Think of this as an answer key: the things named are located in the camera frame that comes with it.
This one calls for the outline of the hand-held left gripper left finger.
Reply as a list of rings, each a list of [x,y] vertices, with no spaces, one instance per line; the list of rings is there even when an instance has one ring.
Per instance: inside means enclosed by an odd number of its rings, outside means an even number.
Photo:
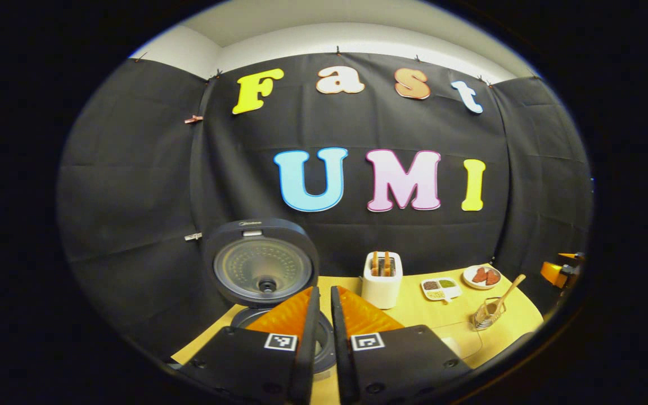
[[[300,295],[303,325],[296,333],[226,326],[183,364],[181,373],[226,404],[309,404],[319,288],[309,287]]]

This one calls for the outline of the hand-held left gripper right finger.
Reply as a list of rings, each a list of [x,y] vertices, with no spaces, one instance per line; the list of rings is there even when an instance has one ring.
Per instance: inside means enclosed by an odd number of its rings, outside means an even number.
[[[425,325],[353,331],[358,296],[331,288],[331,315],[342,404],[427,404],[473,372]]]

